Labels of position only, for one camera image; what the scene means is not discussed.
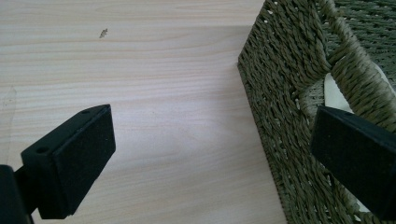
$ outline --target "screw hole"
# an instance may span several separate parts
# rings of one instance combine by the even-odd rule
[[[43,153],[46,153],[48,150],[50,150],[50,149],[47,147],[40,147],[35,152],[37,152],[38,154],[43,154]]]

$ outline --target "green woven basket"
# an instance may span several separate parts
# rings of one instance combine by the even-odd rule
[[[309,153],[323,78],[355,114],[396,133],[395,0],[267,0],[239,71],[289,223],[381,223]]]

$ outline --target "woven wicker basket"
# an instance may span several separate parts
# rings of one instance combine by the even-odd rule
[[[239,71],[289,223],[381,223],[317,162],[309,141],[331,73],[355,114],[396,133],[395,0],[267,0]]]

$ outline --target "light wood grain surface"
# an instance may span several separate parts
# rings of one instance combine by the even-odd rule
[[[1,163],[113,111],[117,151],[75,215],[35,223],[286,222],[236,68],[262,3],[1,1]]]

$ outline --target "wooden table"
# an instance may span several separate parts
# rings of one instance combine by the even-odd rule
[[[102,104],[117,151],[35,223],[284,223],[236,68],[262,0],[66,2],[0,2],[0,163]]]

